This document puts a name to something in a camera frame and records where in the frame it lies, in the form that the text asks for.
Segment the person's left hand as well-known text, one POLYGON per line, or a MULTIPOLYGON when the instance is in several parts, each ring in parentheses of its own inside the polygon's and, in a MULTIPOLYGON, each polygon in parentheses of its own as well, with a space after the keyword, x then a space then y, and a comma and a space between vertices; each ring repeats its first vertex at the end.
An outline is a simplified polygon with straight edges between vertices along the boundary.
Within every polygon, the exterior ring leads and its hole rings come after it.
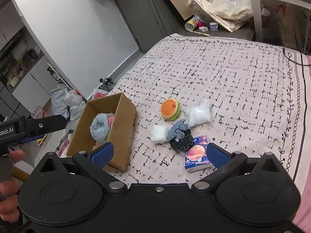
MULTIPOLYGON (((10 152, 6 159, 8 159, 11 163, 17 163, 23 160, 25 153, 22 150, 15 150, 10 152)), ((5 182, 1 182, 1 194, 5 195, 5 199, 1 201, 1 219, 3 221, 7 221, 10 223, 14 223, 18 221, 19 218, 19 210, 18 207, 18 196, 17 191, 19 189, 19 185, 14 180, 7 180, 5 182)))

